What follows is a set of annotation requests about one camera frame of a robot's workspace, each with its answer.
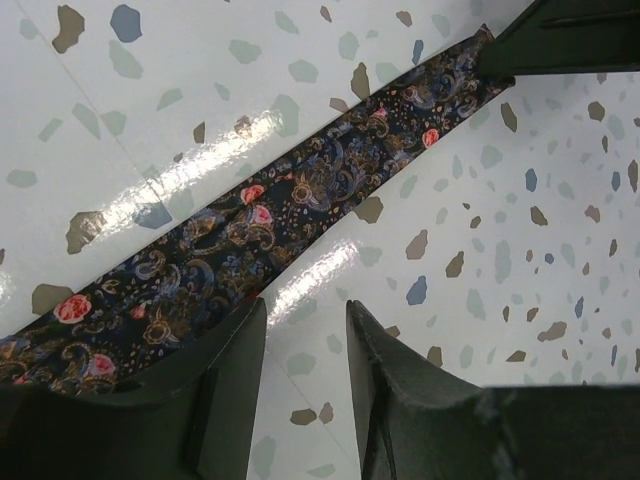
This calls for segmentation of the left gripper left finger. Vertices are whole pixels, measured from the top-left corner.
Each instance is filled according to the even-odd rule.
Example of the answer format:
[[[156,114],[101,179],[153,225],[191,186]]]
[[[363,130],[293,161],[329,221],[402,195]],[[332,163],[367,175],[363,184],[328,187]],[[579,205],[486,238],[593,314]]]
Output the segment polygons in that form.
[[[110,394],[2,387],[2,478],[245,478],[266,327],[256,297]]]

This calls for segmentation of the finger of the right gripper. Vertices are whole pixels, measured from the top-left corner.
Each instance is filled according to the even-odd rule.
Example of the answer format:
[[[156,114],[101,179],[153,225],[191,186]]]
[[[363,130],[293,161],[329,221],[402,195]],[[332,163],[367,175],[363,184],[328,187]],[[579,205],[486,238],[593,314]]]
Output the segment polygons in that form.
[[[482,48],[491,77],[639,70],[639,1],[535,1]]]

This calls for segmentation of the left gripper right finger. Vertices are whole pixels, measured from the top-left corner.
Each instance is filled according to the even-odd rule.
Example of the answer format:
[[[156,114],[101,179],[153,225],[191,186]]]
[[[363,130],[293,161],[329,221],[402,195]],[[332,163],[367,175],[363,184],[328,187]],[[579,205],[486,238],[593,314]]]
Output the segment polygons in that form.
[[[349,375],[365,479],[635,479],[635,385],[480,388],[346,305]]]

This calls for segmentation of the navy floral paisley tie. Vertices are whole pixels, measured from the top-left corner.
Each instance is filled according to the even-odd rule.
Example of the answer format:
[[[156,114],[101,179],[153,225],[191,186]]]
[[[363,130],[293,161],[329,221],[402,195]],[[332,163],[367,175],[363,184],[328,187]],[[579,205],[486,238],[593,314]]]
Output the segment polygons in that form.
[[[331,226],[513,84],[487,27],[390,82],[1,342],[1,380],[108,393],[216,327]]]

